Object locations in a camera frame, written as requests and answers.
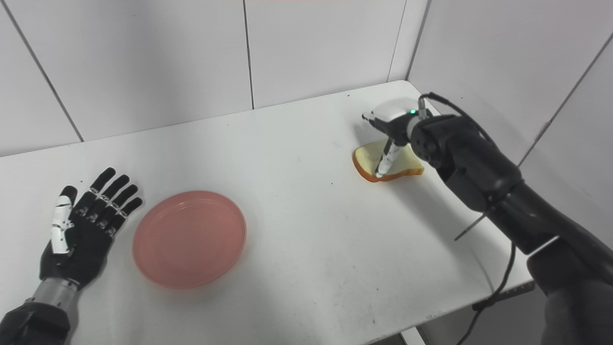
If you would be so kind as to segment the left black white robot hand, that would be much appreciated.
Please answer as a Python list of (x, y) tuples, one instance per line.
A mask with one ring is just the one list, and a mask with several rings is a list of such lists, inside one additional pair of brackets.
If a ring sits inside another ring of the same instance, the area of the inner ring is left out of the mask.
[(40, 258), (39, 279), (61, 279), (82, 289), (100, 275), (116, 234), (143, 200), (128, 175), (104, 170), (78, 196), (61, 191), (53, 210), (50, 240)]

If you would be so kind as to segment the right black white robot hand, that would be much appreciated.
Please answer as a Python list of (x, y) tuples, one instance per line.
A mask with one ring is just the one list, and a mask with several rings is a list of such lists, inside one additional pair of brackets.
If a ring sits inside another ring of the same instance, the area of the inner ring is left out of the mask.
[(411, 98), (389, 100), (362, 114), (363, 120), (387, 136), (387, 142), (374, 171), (374, 176), (378, 180), (389, 175), (393, 164), (400, 157), (401, 149), (410, 143), (409, 137), (417, 122), (432, 116), (424, 100)]

